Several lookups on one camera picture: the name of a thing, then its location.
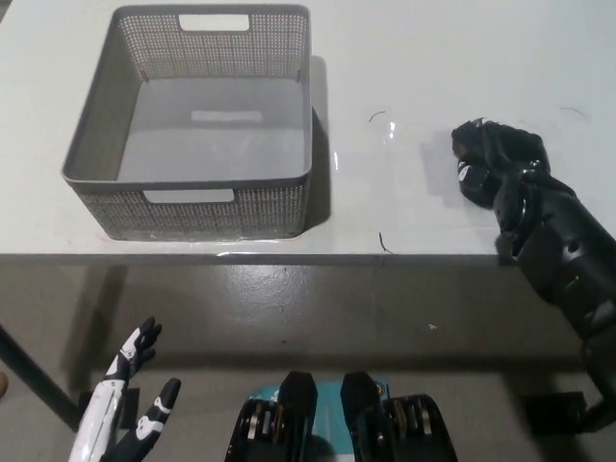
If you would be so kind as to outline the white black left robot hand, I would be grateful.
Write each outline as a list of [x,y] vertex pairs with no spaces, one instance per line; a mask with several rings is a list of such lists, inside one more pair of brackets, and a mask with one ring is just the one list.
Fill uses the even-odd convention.
[[162,325],[153,317],[136,327],[96,384],[80,421],[69,455],[71,461],[142,461],[159,440],[178,398],[182,382],[167,381],[146,412],[120,441],[116,440],[121,407],[129,382],[151,360]]

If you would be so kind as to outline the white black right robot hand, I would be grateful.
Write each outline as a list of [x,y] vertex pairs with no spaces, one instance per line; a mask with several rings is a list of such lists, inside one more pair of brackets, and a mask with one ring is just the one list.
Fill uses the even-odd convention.
[[500,231],[517,240],[536,220],[540,190],[574,196],[552,176],[543,139],[534,133],[484,118],[451,132],[458,186],[475,205],[495,213]]

